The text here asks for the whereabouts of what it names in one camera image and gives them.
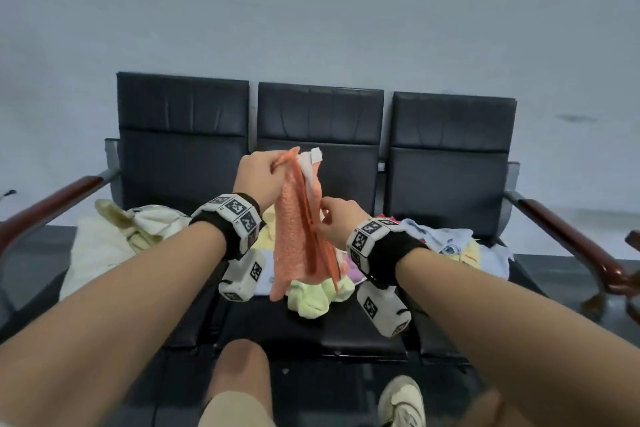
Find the gray wall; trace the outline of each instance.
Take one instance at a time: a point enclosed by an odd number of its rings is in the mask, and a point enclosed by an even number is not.
[[[115,73],[146,71],[513,96],[520,191],[637,258],[639,2],[0,0],[0,220],[105,167]],[[519,213],[504,237],[563,253]]]

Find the shorts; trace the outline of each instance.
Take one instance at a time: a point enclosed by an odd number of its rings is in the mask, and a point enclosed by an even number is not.
[[[275,424],[251,395],[222,392],[204,409],[198,427],[275,427]]]

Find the black leather seat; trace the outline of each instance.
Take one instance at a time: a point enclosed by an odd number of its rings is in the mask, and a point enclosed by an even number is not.
[[[384,213],[433,228],[497,237],[516,101],[511,98],[396,92]],[[510,280],[540,289],[516,264]],[[466,362],[449,338],[407,298],[420,353]]]
[[[234,183],[248,149],[249,83],[118,73],[125,208],[190,214]]]
[[[373,212],[384,92],[260,83],[258,150],[319,147],[325,196]]]
[[[321,148],[323,194],[354,199],[372,212],[382,109],[380,90],[260,83],[257,147]],[[399,337],[378,333],[355,294],[313,321],[289,311],[286,298],[229,304],[217,346],[238,338],[252,339],[279,358],[403,360],[407,354]]]

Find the hand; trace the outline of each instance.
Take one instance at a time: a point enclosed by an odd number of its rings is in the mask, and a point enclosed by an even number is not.
[[[271,164],[284,154],[284,150],[254,152],[240,159],[234,192],[244,192],[260,205],[264,213],[282,192],[288,164],[282,164],[271,172]]]
[[[355,201],[337,197],[323,197],[320,207],[329,214],[316,226],[316,232],[324,235],[339,250],[347,249],[351,232],[364,220],[371,218]]]

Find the sneaker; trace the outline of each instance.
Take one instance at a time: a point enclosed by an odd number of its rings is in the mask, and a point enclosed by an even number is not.
[[[426,427],[420,387],[412,378],[396,376],[382,391],[378,402],[382,427]]]

